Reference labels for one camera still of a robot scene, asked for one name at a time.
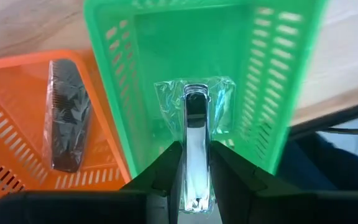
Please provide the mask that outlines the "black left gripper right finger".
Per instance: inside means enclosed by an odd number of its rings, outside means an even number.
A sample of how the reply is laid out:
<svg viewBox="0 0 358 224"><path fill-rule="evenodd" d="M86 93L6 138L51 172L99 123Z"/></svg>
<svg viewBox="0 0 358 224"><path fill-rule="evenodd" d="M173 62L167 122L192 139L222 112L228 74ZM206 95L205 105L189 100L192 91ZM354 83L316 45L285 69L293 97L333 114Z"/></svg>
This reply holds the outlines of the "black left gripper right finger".
<svg viewBox="0 0 358 224"><path fill-rule="evenodd" d="M286 183L224 144L211 143L211 180L223 223L290 223Z"/></svg>

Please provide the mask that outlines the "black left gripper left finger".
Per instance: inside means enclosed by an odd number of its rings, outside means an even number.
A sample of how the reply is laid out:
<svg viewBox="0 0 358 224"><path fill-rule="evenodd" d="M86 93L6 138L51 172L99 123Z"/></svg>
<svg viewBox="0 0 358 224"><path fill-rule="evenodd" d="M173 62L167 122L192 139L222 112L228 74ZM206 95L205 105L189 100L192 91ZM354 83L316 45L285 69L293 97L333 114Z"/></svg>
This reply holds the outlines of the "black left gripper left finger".
<svg viewBox="0 0 358 224"><path fill-rule="evenodd" d="M182 145L173 142L142 173L123 186L128 223L177 223L182 180Z"/></svg>

